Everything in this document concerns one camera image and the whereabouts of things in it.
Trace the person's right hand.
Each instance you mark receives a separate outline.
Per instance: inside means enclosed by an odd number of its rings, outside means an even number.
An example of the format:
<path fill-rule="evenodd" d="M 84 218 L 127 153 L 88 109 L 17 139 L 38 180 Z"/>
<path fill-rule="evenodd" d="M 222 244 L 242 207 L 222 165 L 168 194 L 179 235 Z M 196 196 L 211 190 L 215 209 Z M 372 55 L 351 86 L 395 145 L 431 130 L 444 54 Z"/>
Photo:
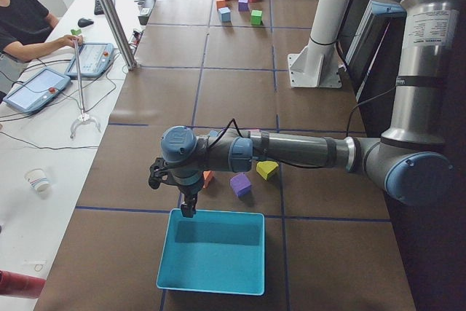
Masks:
<path fill-rule="evenodd" d="M 83 43 L 83 36 L 82 35 L 71 35 L 67 34 L 58 39 L 58 44 L 60 47 L 75 47 L 76 45 L 81 45 Z"/>

